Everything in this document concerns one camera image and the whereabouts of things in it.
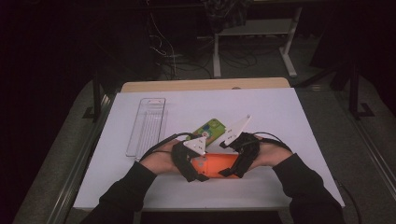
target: dark background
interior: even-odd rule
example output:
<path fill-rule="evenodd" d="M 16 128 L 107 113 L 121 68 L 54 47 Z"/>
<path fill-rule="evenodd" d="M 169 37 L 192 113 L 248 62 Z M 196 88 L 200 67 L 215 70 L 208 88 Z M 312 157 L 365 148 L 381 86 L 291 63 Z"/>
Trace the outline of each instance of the dark background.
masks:
<path fill-rule="evenodd" d="M 140 6 L 137 1 L 112 1 L 115 6 L 125 2 Z M 64 0 L 0 2 L 0 216 L 4 223 L 18 212 L 68 110 L 94 74 L 108 94 L 126 81 L 155 80 L 159 75 L 157 59 L 149 51 L 146 14 L 81 10 L 92 4 L 103 7 L 106 2 L 84 1 L 78 7 Z M 252 10 L 250 15 L 281 17 L 284 9 Z M 184 20 L 172 13 L 156 15 L 162 18 L 164 34 L 180 49 L 196 35 L 210 35 L 202 11 L 179 14 Z M 298 34 L 324 34 L 313 65 L 327 68 L 347 55 L 396 114 L 393 17 L 392 7 L 378 1 L 310 6 L 304 8 Z M 190 29 L 183 32 L 183 27 Z"/>

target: black sleeve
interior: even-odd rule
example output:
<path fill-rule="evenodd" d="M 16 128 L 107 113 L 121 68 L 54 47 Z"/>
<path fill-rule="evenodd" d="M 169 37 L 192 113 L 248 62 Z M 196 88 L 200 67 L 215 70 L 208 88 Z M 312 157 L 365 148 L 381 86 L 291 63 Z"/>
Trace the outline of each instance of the black sleeve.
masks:
<path fill-rule="evenodd" d="M 275 166 L 283 191 L 291 197 L 290 213 L 295 224 L 345 223 L 339 202 L 323 186 L 323 179 L 297 154 Z"/>
<path fill-rule="evenodd" d="M 133 223 L 134 212 L 142 209 L 143 199 L 155 177 L 149 169 L 135 162 L 128 174 L 108 189 L 81 223 Z"/>

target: metal frame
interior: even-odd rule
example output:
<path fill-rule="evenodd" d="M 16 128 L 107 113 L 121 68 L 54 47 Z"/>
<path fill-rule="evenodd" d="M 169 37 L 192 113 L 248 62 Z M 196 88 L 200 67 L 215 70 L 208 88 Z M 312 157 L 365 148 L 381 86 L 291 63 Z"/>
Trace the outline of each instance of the metal frame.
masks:
<path fill-rule="evenodd" d="M 291 20 L 263 20 L 263 21 L 247 21 L 245 27 L 236 27 L 231 29 L 225 29 L 219 34 L 215 34 L 215 49 L 213 54 L 213 72 L 214 78 L 221 77 L 221 68 L 219 61 L 219 35 L 283 35 L 288 34 L 287 41 L 283 47 L 279 48 L 280 55 L 282 56 L 283 62 L 288 69 L 290 77 L 297 77 L 296 70 L 294 69 L 293 63 L 291 62 L 289 51 L 291 42 L 294 38 L 296 28 L 302 12 L 302 7 L 297 7 L 294 16 Z M 282 22 L 289 23 L 288 29 L 282 29 Z"/>

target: gray carpet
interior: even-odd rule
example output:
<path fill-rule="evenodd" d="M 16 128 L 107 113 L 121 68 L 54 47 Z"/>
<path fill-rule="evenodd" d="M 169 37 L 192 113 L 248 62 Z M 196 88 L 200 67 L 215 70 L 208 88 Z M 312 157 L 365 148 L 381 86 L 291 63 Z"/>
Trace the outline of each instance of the gray carpet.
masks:
<path fill-rule="evenodd" d="M 222 78 L 233 77 L 286 77 L 296 84 L 312 77 L 320 69 L 309 67 L 318 40 L 297 37 L 290 50 L 290 57 L 297 70 L 297 78 L 289 78 L 277 47 L 283 43 L 278 37 L 224 38 L 220 40 Z M 208 78 L 212 73 L 211 53 L 199 57 L 176 58 L 179 63 L 177 75 L 181 79 Z M 297 94 L 305 114 L 317 138 L 325 161 L 334 177 L 351 192 L 361 210 L 362 223 L 396 223 L 396 202 L 378 172 L 369 150 L 356 130 L 355 120 L 347 112 L 347 88 L 334 92 L 329 88 L 332 76 L 323 78 Z M 71 169 L 83 138 L 91 128 L 91 120 L 82 119 L 85 108 L 92 106 L 91 85 L 81 92 L 57 140 L 50 150 L 40 174 L 37 176 L 15 223 L 44 223 L 51 207 L 62 190 L 62 183 Z M 361 81 L 361 102 L 367 103 L 375 117 L 359 121 L 372 137 L 375 145 L 396 172 L 395 150 L 396 120 L 378 99 L 375 89 L 365 80 Z M 346 203 L 347 223 L 358 223 L 352 201 L 340 188 Z M 71 209 L 65 223 L 79 223 L 88 213 Z M 292 223 L 287 211 L 281 211 L 284 223 Z"/>

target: hand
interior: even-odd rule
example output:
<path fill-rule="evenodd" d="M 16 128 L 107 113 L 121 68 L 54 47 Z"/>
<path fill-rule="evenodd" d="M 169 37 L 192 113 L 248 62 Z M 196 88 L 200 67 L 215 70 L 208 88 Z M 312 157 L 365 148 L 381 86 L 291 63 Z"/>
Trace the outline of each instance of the hand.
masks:
<path fill-rule="evenodd" d="M 179 170 L 174 165 L 171 157 L 172 147 L 178 142 L 178 140 L 174 139 L 165 145 L 158 147 L 153 151 L 153 153 L 140 161 L 140 164 L 144 165 L 156 175 L 168 172 L 179 173 Z"/>
<path fill-rule="evenodd" d="M 260 143 L 260 152 L 256 160 L 251 164 L 249 170 L 258 166 L 276 166 L 293 153 L 283 147 L 271 143 Z"/>

